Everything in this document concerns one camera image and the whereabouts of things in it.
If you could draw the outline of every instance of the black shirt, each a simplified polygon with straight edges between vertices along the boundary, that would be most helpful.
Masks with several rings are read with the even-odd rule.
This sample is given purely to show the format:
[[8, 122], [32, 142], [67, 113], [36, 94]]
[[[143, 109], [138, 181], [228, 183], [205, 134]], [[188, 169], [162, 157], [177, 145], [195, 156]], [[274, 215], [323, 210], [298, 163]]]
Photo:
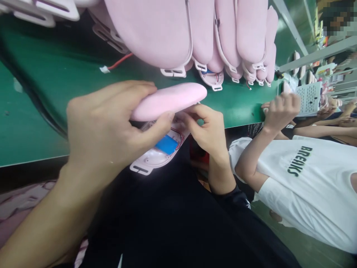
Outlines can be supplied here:
[[185, 162], [149, 176], [125, 170], [81, 268], [300, 267], [237, 187], [208, 192]]

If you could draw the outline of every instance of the hair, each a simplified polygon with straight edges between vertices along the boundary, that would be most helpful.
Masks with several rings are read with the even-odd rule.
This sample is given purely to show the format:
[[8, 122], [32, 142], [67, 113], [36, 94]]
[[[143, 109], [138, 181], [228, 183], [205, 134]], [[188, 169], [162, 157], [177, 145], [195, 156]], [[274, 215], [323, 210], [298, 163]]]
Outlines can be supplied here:
[[344, 69], [344, 71], [348, 71], [348, 70], [351, 70], [351, 69], [352, 69], [352, 68], [347, 67], [347, 68]]

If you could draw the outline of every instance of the hand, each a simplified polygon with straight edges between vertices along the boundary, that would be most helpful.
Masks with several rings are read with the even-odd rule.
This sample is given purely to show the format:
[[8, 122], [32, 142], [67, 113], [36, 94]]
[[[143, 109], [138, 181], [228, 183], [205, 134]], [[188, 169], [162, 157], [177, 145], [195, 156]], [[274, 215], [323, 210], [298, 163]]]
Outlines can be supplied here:
[[344, 110], [357, 107], [357, 98], [352, 99], [349, 103], [345, 105]]
[[[181, 117], [198, 145], [212, 157], [220, 157], [227, 152], [223, 114], [206, 105], [196, 104], [181, 113]], [[198, 119], [204, 124], [199, 126]]]
[[332, 124], [331, 125], [339, 125], [340, 123], [345, 123], [345, 122], [349, 122], [351, 119], [351, 117], [349, 115], [345, 115], [345, 116], [340, 116], [338, 118], [332, 119]]
[[319, 120], [325, 120], [329, 118], [336, 111], [336, 107], [326, 107], [321, 108], [317, 113], [317, 118]]
[[278, 133], [289, 124], [299, 112], [300, 97], [295, 94], [282, 93], [270, 102], [263, 128], [269, 132]]
[[73, 185], [90, 187], [88, 191], [102, 190], [153, 148], [169, 132], [174, 113], [164, 113], [145, 132], [133, 127], [129, 118], [140, 101], [156, 90], [153, 82], [125, 81], [71, 100], [67, 107], [70, 156], [61, 171], [64, 177], [70, 176]]

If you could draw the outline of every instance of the pink plastic casing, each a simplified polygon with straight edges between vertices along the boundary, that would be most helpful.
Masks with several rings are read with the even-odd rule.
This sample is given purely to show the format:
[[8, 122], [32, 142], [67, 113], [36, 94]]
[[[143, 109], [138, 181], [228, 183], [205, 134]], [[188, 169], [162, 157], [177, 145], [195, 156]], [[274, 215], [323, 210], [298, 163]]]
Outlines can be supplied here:
[[140, 102], [131, 114], [131, 120], [157, 120], [166, 111], [179, 112], [203, 100], [206, 96], [206, 88], [197, 83], [183, 83], [160, 89]]

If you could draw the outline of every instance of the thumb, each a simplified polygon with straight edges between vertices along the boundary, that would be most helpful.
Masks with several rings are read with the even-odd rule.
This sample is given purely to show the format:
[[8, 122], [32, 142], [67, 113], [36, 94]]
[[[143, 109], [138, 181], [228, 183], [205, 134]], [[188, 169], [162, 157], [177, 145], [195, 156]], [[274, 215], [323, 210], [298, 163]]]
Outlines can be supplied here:
[[153, 148], [170, 131], [174, 116], [175, 113], [171, 111], [163, 113], [151, 128], [141, 133], [141, 144]]
[[196, 120], [194, 120], [185, 112], [181, 112], [180, 117], [182, 118], [182, 121], [185, 123], [186, 127], [189, 129], [193, 137], [195, 137], [195, 135], [197, 135], [198, 132], [201, 130], [201, 127], [197, 124]]

